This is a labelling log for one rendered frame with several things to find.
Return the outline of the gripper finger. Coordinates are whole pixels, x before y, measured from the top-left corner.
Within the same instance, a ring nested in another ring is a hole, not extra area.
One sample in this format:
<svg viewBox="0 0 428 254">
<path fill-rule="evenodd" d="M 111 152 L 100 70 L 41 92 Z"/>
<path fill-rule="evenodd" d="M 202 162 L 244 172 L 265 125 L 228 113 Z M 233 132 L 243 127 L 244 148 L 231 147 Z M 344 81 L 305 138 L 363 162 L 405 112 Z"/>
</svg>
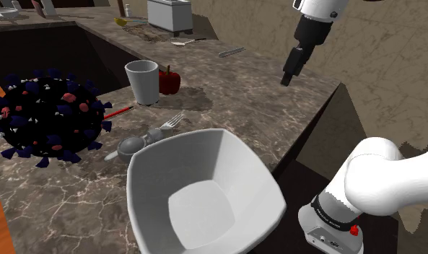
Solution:
<svg viewBox="0 0 428 254">
<path fill-rule="evenodd" d="M 305 54 L 302 48 L 291 49 L 283 67 L 284 75 L 280 84 L 287 87 L 293 76 L 298 76 L 305 64 Z"/>
</svg>

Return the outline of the grey flat bar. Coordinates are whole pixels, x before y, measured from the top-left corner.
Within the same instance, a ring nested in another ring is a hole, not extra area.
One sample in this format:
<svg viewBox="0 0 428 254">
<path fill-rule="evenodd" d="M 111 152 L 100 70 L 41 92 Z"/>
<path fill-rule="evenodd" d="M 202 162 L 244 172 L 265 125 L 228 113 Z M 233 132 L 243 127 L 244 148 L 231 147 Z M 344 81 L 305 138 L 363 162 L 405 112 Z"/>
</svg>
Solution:
<svg viewBox="0 0 428 254">
<path fill-rule="evenodd" d="M 228 51 L 222 51 L 222 52 L 220 52 L 220 53 L 218 54 L 218 57 L 220 57 L 220 58 L 224 58 L 224 57 L 226 57 L 226 56 L 230 56 L 230 55 L 232 55 L 232 54 L 239 53 L 239 52 L 241 52 L 241 51 L 243 51 L 243 50 L 245 50 L 245 48 L 244 48 L 244 47 L 239 47 L 239 48 L 234 48 L 234 49 L 231 49 L 231 50 L 228 50 Z"/>
</svg>

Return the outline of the white spoon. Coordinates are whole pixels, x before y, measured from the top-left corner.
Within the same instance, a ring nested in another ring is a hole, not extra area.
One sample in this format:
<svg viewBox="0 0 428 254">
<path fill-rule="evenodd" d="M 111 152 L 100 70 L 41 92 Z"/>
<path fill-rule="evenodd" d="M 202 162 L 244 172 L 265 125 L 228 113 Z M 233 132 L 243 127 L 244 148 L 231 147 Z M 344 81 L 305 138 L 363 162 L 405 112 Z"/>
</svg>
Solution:
<svg viewBox="0 0 428 254">
<path fill-rule="evenodd" d="M 191 44 L 191 43 L 195 43 L 195 42 L 198 42 L 198 41 L 202 41 L 202 40 L 206 40 L 206 38 L 197 38 L 197 39 L 192 39 L 192 40 L 188 40 L 188 41 L 185 41 L 185 42 L 175 42 L 175 41 L 172 41 L 171 43 L 173 45 L 176 45 L 176 46 L 185 46 L 185 45 L 188 45 L 188 44 Z"/>
</svg>

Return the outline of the red bell pepper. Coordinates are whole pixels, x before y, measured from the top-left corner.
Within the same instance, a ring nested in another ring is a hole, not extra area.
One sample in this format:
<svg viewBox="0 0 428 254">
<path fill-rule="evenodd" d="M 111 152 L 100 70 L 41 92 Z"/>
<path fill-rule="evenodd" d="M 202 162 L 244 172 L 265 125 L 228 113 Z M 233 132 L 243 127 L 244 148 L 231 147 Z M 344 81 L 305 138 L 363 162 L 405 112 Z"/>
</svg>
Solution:
<svg viewBox="0 0 428 254">
<path fill-rule="evenodd" d="M 165 71 L 159 72 L 159 92 L 164 95 L 174 95 L 180 89 L 181 78 L 176 72 L 170 70 L 170 65 Z"/>
</svg>

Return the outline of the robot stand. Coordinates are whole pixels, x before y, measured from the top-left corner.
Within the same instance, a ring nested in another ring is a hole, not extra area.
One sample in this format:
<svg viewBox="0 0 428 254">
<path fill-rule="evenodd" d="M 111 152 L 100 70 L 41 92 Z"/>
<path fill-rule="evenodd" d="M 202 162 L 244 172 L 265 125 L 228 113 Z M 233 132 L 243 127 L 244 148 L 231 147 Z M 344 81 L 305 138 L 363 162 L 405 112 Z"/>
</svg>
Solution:
<svg viewBox="0 0 428 254">
<path fill-rule="evenodd" d="M 297 214 L 329 180 L 294 160 L 278 177 L 277 183 L 287 203 L 286 213 L 278 227 L 248 254 L 324 254 L 307 243 Z M 393 217 L 363 214 L 359 217 L 359 226 L 364 254 L 397 254 L 398 221 Z"/>
</svg>

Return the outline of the silver fork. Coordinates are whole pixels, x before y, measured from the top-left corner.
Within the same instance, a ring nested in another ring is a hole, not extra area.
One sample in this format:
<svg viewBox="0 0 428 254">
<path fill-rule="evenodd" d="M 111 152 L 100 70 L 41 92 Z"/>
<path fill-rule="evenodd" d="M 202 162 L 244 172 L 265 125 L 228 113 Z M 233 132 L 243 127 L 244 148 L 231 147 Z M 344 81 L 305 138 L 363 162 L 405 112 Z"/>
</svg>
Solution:
<svg viewBox="0 0 428 254">
<path fill-rule="evenodd" d="M 183 112 L 179 112 L 177 115 L 175 115 L 174 117 L 172 117 L 170 120 L 168 120 L 167 122 L 163 123 L 160 126 L 160 129 L 169 129 L 169 128 L 173 128 L 175 127 L 184 117 Z"/>
</svg>

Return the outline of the white box appliance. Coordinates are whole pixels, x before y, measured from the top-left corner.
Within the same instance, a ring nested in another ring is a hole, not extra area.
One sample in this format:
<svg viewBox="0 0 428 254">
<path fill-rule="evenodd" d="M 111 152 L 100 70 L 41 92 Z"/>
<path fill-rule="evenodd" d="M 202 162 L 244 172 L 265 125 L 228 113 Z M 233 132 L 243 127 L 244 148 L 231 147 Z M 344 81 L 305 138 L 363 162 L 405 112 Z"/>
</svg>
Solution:
<svg viewBox="0 0 428 254">
<path fill-rule="evenodd" d="M 193 33 L 189 0 L 147 0 L 148 23 L 178 35 Z"/>
</svg>

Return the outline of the white cup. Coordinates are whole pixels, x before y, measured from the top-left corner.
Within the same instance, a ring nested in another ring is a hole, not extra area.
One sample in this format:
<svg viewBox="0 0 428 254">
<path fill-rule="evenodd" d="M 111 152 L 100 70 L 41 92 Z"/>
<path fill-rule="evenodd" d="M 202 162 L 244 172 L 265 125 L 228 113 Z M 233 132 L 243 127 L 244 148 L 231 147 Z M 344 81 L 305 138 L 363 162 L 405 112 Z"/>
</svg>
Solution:
<svg viewBox="0 0 428 254">
<path fill-rule="evenodd" d="M 140 105 L 153 105 L 159 101 L 159 67 L 150 60 L 138 60 L 127 63 L 125 71 Z"/>
</svg>

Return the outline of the white square bowl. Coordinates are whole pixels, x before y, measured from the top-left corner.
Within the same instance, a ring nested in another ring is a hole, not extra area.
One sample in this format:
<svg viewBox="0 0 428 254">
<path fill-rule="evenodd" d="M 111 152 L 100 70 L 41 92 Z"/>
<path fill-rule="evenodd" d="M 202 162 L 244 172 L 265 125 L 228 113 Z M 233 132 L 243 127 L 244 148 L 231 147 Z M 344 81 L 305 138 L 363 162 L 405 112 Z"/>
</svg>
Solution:
<svg viewBox="0 0 428 254">
<path fill-rule="evenodd" d="M 286 210 L 265 164 L 220 128 L 181 133 L 135 153 L 126 191 L 141 254 L 247 254 Z"/>
</svg>

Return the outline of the yellow spoon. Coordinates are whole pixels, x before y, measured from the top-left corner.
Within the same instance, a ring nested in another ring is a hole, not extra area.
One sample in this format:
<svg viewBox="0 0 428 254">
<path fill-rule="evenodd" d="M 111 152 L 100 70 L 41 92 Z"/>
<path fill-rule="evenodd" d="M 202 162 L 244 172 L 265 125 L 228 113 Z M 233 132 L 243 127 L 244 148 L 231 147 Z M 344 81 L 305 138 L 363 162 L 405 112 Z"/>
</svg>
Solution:
<svg viewBox="0 0 428 254">
<path fill-rule="evenodd" d="M 140 24 L 146 24 L 147 23 L 147 21 L 132 20 L 132 19 L 123 19 L 123 18 L 117 18 L 117 17 L 114 18 L 114 22 L 117 25 L 121 26 L 121 27 L 126 26 L 130 22 L 137 22 L 137 23 L 140 23 Z"/>
</svg>

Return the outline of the grey ice cream scoop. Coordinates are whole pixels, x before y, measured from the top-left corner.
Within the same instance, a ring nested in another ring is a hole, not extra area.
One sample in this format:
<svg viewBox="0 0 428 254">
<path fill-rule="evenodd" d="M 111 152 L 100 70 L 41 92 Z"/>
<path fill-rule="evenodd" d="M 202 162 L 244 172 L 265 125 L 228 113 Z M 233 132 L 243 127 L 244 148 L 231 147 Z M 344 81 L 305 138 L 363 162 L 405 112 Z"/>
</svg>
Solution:
<svg viewBox="0 0 428 254">
<path fill-rule="evenodd" d="M 143 136 L 126 137 L 119 142 L 117 149 L 108 154 L 104 160 L 110 161 L 118 157 L 122 162 L 128 164 L 135 153 L 146 146 L 170 137 L 172 133 L 172 128 L 164 127 L 150 129 Z"/>
</svg>

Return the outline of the red pencil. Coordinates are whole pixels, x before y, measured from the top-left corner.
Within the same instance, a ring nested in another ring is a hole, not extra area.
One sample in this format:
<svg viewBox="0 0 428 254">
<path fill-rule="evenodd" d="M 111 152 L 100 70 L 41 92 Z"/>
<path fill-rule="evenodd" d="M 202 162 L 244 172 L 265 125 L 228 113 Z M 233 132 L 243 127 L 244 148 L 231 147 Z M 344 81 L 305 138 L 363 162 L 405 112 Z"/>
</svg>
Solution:
<svg viewBox="0 0 428 254">
<path fill-rule="evenodd" d="M 121 110 L 117 110 L 117 111 L 115 111 L 115 112 L 113 112 L 113 113 L 109 113 L 109 114 L 107 114 L 107 115 L 105 115 L 105 116 L 104 116 L 104 120 L 107 120 L 107 119 L 112 118 L 112 117 L 114 117 L 114 116 L 116 116 L 116 115 L 119 115 L 119 114 L 121 114 L 121 113 L 124 113 L 124 112 L 126 112 L 126 111 L 128 111 L 128 110 L 130 110 L 130 109 L 132 109 L 132 108 L 133 108 L 133 106 L 128 106 L 128 107 L 123 108 L 123 109 L 121 109 Z"/>
</svg>

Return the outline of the black spiky ball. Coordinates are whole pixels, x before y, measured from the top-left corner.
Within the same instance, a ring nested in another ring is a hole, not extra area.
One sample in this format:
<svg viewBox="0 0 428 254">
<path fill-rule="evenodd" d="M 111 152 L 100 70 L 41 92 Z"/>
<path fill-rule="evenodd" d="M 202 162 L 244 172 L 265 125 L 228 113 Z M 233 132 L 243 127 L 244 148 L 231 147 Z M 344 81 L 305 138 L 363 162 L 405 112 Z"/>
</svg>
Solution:
<svg viewBox="0 0 428 254">
<path fill-rule="evenodd" d="M 101 148 L 97 137 L 112 128 L 105 119 L 112 105 L 97 98 L 91 81 L 80 85 L 75 79 L 73 74 L 62 78 L 58 69 L 36 70 L 31 79 L 6 77 L 6 92 L 0 96 L 0 137 L 10 148 L 2 157 L 40 157 L 37 166 L 44 168 L 51 158 L 78 163 L 81 150 Z"/>
</svg>

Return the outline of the white plate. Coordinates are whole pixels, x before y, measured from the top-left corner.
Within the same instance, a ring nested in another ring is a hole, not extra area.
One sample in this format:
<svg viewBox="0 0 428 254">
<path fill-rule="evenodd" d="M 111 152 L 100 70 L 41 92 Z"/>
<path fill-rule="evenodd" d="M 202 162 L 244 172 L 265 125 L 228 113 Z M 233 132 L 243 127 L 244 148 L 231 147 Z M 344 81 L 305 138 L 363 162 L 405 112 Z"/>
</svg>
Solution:
<svg viewBox="0 0 428 254">
<path fill-rule="evenodd" d="M 0 7 L 0 19 L 2 18 L 15 18 L 19 14 L 19 11 L 15 8 Z"/>
</svg>

